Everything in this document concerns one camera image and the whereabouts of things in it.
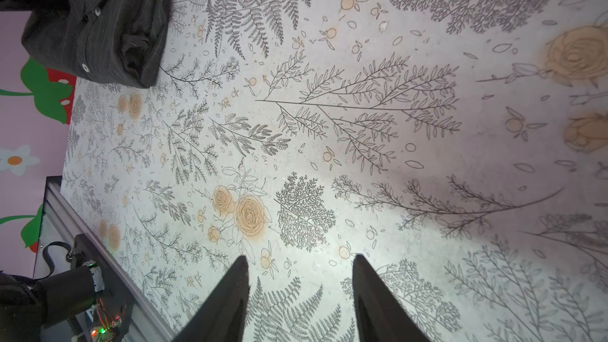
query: white flower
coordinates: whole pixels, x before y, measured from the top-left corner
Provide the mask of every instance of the white flower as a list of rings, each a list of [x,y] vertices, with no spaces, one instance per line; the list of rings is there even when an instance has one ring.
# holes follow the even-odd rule
[[[10,169],[15,175],[22,176],[28,166],[38,163],[38,157],[30,156],[30,146],[21,146],[14,151],[0,149],[0,172]]]

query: orange rose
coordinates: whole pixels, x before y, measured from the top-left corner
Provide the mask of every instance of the orange rose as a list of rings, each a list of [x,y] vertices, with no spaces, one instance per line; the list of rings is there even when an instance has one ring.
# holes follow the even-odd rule
[[[139,92],[135,92],[131,95],[131,102],[129,103],[129,114],[131,118],[139,118],[139,114],[142,112],[143,97]]]
[[[116,251],[120,247],[120,229],[117,225],[110,226],[110,249]]]
[[[118,112],[125,112],[129,109],[129,101],[126,96],[121,95],[118,97]]]
[[[219,217],[224,219],[227,214],[234,211],[234,201],[232,194],[225,186],[218,186],[213,191],[213,208],[219,213]]]
[[[108,223],[106,222],[105,219],[102,219],[99,222],[99,237],[102,239],[105,239],[105,237],[108,235]]]
[[[549,43],[547,68],[571,79],[608,73],[608,29],[580,27]]]
[[[608,117],[594,113],[575,118],[566,128],[564,142],[574,150],[586,153],[608,146]]]
[[[254,195],[242,196],[237,203],[235,221],[243,234],[254,236],[264,228],[264,204]]]
[[[219,240],[219,237],[220,234],[218,228],[216,226],[209,227],[209,230],[207,231],[207,238],[209,238],[209,241],[215,243]]]

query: clothing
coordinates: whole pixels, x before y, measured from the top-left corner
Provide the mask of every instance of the clothing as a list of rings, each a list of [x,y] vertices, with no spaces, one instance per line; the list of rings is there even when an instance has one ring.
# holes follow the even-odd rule
[[[34,1],[21,42],[38,62],[99,83],[155,84],[170,0]]]

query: table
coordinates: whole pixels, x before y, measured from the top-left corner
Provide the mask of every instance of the table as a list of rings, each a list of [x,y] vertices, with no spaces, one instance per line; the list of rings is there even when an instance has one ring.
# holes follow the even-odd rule
[[[603,341],[603,1],[172,0],[62,194],[176,332],[245,255],[246,340],[356,340],[360,253],[434,341]]]

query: silver metal bar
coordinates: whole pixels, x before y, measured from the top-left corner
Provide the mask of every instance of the silver metal bar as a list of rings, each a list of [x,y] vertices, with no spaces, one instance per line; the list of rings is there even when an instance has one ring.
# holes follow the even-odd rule
[[[123,280],[135,299],[133,315],[131,318],[130,336],[135,341],[169,342],[175,337],[175,332],[161,317],[154,306],[146,299],[142,291],[135,285],[133,280],[126,275],[118,262],[108,253],[102,242],[91,231],[86,223],[74,211],[72,206],[61,195],[61,187],[49,182],[47,185],[46,201],[44,210],[49,220],[65,242],[72,244],[78,234],[85,234],[97,247],[99,252],[108,262],[108,265]]]

